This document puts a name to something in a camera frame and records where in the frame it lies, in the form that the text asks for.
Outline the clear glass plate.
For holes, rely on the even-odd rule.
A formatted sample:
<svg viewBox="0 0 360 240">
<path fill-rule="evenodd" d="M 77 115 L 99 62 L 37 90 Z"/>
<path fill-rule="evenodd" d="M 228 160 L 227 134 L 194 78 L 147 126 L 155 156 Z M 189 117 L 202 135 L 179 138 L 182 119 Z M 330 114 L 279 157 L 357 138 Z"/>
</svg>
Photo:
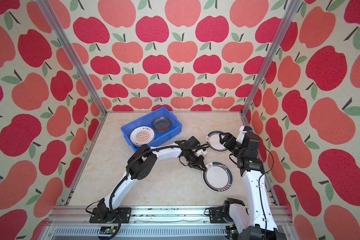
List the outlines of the clear glass plate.
<svg viewBox="0 0 360 240">
<path fill-rule="evenodd" d="M 172 127 L 172 121 L 166 116 L 160 116 L 152 121 L 152 128 L 158 133 L 168 131 Z"/>
</svg>

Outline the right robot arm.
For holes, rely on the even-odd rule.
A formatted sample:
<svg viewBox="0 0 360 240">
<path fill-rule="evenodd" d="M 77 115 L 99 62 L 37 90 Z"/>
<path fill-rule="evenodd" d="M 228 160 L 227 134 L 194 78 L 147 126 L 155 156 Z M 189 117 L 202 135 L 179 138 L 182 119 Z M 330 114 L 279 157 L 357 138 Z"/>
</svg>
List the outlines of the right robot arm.
<svg viewBox="0 0 360 240">
<path fill-rule="evenodd" d="M 248 191 L 249 207 L 236 199 L 227 199 L 224 214 L 238 231 L 234 240 L 285 240 L 278 230 L 267 199 L 263 162 L 258 158 L 260 137 L 242 129 L 239 137 L 230 133 L 219 134 L 219 142 L 237 159 L 241 177 Z"/>
</svg>

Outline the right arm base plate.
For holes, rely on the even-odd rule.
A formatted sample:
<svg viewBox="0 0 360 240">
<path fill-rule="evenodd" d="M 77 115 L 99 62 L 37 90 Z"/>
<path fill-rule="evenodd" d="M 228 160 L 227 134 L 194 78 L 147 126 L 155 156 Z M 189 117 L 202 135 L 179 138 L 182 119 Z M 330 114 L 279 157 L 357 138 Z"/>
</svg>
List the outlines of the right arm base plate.
<svg viewBox="0 0 360 240">
<path fill-rule="evenodd" d="M 210 223 L 212 224 L 232 222 L 228 210 L 226 210 L 223 206 L 208 208 L 208 216 L 210 218 Z"/>
</svg>

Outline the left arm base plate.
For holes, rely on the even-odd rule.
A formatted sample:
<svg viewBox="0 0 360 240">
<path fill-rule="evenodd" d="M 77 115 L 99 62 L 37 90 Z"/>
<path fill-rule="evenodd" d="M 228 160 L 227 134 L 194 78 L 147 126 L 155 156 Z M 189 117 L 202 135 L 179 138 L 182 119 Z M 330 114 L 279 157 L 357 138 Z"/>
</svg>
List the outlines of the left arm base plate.
<svg viewBox="0 0 360 240">
<path fill-rule="evenodd" d="M 129 223 L 131 211 L 131 208 L 118 208 L 114 210 L 122 224 Z M 94 208 L 93 215 L 90 217 L 89 222 L 91 224 L 117 224 L 119 221 L 109 210 Z"/>
</svg>

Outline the sunburst plate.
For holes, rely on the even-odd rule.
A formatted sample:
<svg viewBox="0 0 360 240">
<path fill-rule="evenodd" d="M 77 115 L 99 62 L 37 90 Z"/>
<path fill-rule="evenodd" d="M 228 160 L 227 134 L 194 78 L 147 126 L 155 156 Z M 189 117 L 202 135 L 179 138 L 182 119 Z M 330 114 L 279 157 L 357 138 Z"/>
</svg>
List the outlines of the sunburst plate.
<svg viewBox="0 0 360 240">
<path fill-rule="evenodd" d="M 140 147 L 144 144 L 149 144 L 155 138 L 156 138 L 155 131 L 148 126 L 137 127 L 130 134 L 130 141 L 136 147 Z"/>
</svg>

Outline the green striped plate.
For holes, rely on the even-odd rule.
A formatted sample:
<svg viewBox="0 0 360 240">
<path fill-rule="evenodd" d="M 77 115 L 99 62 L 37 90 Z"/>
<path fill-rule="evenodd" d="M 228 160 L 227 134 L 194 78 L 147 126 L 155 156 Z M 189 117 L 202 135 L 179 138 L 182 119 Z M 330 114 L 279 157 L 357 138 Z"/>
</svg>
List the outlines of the green striped plate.
<svg viewBox="0 0 360 240">
<path fill-rule="evenodd" d="M 210 149 L 212 149 L 215 152 L 226 152 L 228 149 L 225 148 L 220 143 L 220 134 L 223 134 L 222 131 L 212 131 L 207 134 L 206 136 L 206 143 L 210 146 Z"/>
<path fill-rule="evenodd" d="M 228 191 L 233 185 L 233 175 L 230 169 L 219 162 L 210 162 L 202 174 L 204 184 L 213 192 Z"/>
</svg>

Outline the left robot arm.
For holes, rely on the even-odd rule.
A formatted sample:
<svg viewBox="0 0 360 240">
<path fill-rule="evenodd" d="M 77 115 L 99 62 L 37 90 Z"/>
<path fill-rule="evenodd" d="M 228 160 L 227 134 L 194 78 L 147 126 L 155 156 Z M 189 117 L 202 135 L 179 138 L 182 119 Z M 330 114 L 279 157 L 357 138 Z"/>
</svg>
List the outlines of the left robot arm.
<svg viewBox="0 0 360 240">
<path fill-rule="evenodd" d="M 171 145 L 162 147 L 149 147 L 142 145 L 128 160 L 126 171 L 120 182 L 115 186 L 112 192 L 105 198 L 102 198 L 97 209 L 102 219 L 108 215 L 115 215 L 115 210 L 121 205 L 124 197 L 132 189 L 134 184 L 146 178 L 152 171 L 157 162 L 171 158 L 185 158 L 186 167 L 205 171 L 204 155 L 207 154 L 208 144 L 201 145 L 195 138 L 176 141 Z"/>
</svg>

